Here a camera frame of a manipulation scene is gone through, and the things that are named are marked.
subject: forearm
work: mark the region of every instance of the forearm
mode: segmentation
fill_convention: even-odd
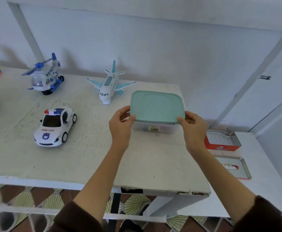
[[[232,218],[239,221],[254,205],[255,194],[226,170],[207,150],[191,153]]]
[[[103,218],[124,152],[125,149],[112,144],[100,166],[74,199],[78,206],[91,214],[99,222]]]

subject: brown sleeve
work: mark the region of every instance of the brown sleeve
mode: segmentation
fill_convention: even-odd
[[[282,212],[268,200],[256,196],[255,205],[233,228],[233,232],[241,231],[282,231]]]
[[[73,201],[65,205],[54,218],[49,232],[103,232],[101,224]]]

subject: car headlight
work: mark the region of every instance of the car headlight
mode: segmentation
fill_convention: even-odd
[[[59,141],[60,136],[58,136],[54,142],[58,142]]]

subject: car front grille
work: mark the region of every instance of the car front grille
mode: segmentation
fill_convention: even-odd
[[[52,146],[53,145],[52,143],[49,143],[49,144],[39,143],[39,144],[43,146]]]

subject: teal plastic lid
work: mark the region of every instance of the teal plastic lid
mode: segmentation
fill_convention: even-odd
[[[138,90],[131,95],[130,114],[138,122],[178,124],[177,117],[185,118],[185,109],[176,94]]]

